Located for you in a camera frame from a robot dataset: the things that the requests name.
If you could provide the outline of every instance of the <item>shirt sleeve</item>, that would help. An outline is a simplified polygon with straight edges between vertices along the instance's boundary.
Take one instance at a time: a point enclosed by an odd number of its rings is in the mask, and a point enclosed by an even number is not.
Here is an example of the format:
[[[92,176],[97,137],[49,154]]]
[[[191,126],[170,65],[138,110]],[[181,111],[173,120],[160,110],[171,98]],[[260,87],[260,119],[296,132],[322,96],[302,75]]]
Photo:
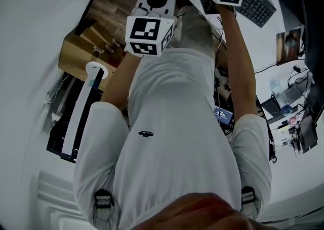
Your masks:
[[[73,192],[80,212],[93,222],[94,193],[112,193],[114,170],[129,129],[121,111],[94,103],[89,111],[74,170]]]
[[[231,147],[238,165],[242,188],[249,186],[257,197],[260,216],[270,200],[271,169],[269,164],[269,135],[265,119],[247,114],[235,124]]]

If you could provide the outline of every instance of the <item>water bottle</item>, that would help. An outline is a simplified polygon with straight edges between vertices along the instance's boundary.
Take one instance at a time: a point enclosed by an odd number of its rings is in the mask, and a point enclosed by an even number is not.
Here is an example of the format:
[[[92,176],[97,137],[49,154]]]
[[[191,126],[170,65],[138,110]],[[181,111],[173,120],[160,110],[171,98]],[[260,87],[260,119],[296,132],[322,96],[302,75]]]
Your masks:
[[[292,107],[288,103],[286,94],[281,84],[277,79],[272,79],[270,81],[270,90],[274,94],[284,116],[287,116],[292,113]]]

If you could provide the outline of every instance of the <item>shirt logo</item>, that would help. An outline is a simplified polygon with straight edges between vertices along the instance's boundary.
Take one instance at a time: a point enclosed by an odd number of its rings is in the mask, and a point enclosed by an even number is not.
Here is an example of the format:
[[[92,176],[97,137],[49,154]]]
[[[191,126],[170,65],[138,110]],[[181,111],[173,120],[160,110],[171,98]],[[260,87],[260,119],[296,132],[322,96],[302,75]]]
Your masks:
[[[143,137],[149,137],[149,136],[153,136],[153,132],[149,132],[149,131],[141,131],[138,132],[138,135],[142,135]]]

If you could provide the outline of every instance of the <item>pants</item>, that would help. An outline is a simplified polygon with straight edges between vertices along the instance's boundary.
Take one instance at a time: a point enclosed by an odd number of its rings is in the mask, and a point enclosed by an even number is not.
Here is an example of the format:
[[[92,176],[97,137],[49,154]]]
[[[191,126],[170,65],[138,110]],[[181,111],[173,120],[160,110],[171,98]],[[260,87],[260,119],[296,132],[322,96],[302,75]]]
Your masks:
[[[194,49],[215,59],[212,29],[203,15],[192,7],[187,14],[181,16],[181,40],[178,48]]]

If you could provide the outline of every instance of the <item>forearm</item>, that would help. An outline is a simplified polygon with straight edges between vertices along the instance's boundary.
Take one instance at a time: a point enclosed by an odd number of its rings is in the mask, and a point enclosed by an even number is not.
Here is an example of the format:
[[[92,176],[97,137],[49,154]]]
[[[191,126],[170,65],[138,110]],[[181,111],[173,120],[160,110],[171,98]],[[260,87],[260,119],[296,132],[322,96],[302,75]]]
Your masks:
[[[101,101],[115,105],[123,110],[129,90],[141,58],[127,53],[120,63],[103,92]]]
[[[254,69],[234,13],[225,7],[218,9],[226,36],[229,83],[237,121],[245,114],[257,113]]]

